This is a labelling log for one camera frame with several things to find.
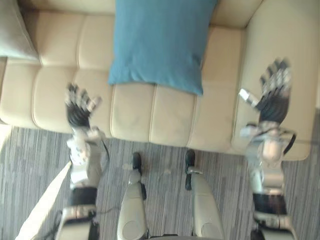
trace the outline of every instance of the robot leg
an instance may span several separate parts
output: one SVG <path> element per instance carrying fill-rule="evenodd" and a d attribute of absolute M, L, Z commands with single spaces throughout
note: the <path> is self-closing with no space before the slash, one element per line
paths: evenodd
<path fill-rule="evenodd" d="M 148 238 L 144 200 L 146 189 L 141 183 L 141 158 L 133 154 L 133 171 L 124 194 L 117 226 L 118 240 L 141 240 Z"/>
<path fill-rule="evenodd" d="M 193 150 L 186 153 L 185 161 L 187 173 L 185 188 L 192 191 L 193 234 L 197 237 L 224 240 L 224 229 L 216 200 L 203 173 L 194 167 Z"/>

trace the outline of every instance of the carpet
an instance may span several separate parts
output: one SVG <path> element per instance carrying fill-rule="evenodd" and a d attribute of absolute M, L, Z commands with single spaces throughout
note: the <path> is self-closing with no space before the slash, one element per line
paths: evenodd
<path fill-rule="evenodd" d="M 288 212 L 300 240 L 320 240 L 320 114 L 316 115 L 310 156 L 284 162 Z M 0 150 L 0 238 L 12 240 L 44 193 L 65 166 L 68 134 L 13 127 Z M 122 198 L 131 171 L 131 154 L 143 160 L 147 224 L 152 236 L 192 231 L 191 193 L 185 190 L 186 148 L 110 139 L 109 167 L 100 180 L 97 197 L 101 240 L 114 240 Z M 221 211 L 226 240 L 248 240 L 253 221 L 252 193 L 243 156 L 195 151 L 196 165 L 212 186 Z M 48 232 L 55 214 L 67 204 L 65 179 L 38 236 Z"/>

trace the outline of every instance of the gray pillow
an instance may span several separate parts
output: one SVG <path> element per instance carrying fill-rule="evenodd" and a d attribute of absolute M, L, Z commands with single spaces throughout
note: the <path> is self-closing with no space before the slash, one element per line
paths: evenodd
<path fill-rule="evenodd" d="M 38 59 L 17 0 L 0 0 L 0 57 Z"/>

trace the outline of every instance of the leather upholstery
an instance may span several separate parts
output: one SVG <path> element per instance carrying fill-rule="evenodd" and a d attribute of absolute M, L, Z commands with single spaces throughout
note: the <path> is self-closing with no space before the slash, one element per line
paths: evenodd
<path fill-rule="evenodd" d="M 258 79 L 266 66 L 276 57 L 287 57 L 292 67 L 292 97 L 282 126 L 296 131 L 297 139 L 307 142 L 312 138 L 319 70 L 318 4 L 318 0 L 264 1 L 246 31 L 239 82 L 241 88 L 260 96 Z M 240 129 L 247 122 L 257 122 L 258 114 L 241 100 L 235 114 L 232 146 L 241 151 L 248 141 L 240 138 Z M 309 152 L 309 143 L 297 141 L 287 158 L 305 159 Z"/>
<path fill-rule="evenodd" d="M 5 75 L 5 70 L 6 70 L 6 64 L 7 64 L 7 58 L 0 57 L 0 99 L 1 99 L 1 92 L 2 92 L 2 82 Z"/>
<path fill-rule="evenodd" d="M 26 11 L 25 25 L 39 61 L 0 59 L 0 119 L 7 124 L 70 133 L 64 95 L 67 83 L 75 82 L 91 96 L 102 96 L 92 123 L 107 137 L 243 154 L 248 142 L 239 131 L 258 115 L 238 101 L 238 88 L 259 96 L 261 73 L 276 57 L 287 56 L 294 82 L 283 126 L 296 130 L 298 140 L 311 139 L 319 64 L 318 0 L 265 0 L 261 6 L 261 0 L 222 0 L 215 21 L 230 27 L 209 28 L 203 97 L 152 84 L 108 85 L 115 18 L 105 13 L 114 12 L 112 1 L 77 5 L 21 0 L 25 5 L 31 1 L 39 9 L 91 14 Z M 309 150 L 308 144 L 296 143 L 288 157 L 302 160 Z"/>
<path fill-rule="evenodd" d="M 211 23 L 244 28 L 263 0 L 219 0 Z M 54 10 L 91 15 L 115 14 L 116 0 L 19 0 L 24 9 Z"/>
<path fill-rule="evenodd" d="M 76 82 L 102 96 L 92 123 L 108 137 L 217 152 L 230 149 L 243 30 L 210 28 L 202 69 L 204 96 L 196 97 L 152 84 L 109 86 L 111 15 L 41 11 L 24 19 L 40 61 L 8 59 L 0 100 L 4 122 L 69 133 L 64 94 L 67 83 Z"/>

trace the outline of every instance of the striped carpet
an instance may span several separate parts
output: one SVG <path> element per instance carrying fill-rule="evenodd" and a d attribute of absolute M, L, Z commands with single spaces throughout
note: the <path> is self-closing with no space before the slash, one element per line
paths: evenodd
<path fill-rule="evenodd" d="M 320 240 L 320 128 L 319 112 L 314 126 L 310 157 L 284 162 L 288 212 L 300 240 Z M 68 161 L 69 135 L 14 127 L 0 152 L 0 238 L 12 240 L 46 187 Z M 141 153 L 142 181 L 150 234 L 190 235 L 192 203 L 185 191 L 185 148 L 108 141 L 110 165 L 100 181 L 97 216 L 102 240 L 116 239 L 122 197 L 131 169 L 131 154 Z M 252 193 L 247 184 L 247 164 L 242 156 L 196 151 L 196 164 L 212 185 L 227 240 L 248 240 L 255 225 Z M 67 203 L 69 181 L 65 179 L 39 236 L 53 225 L 55 213 Z"/>

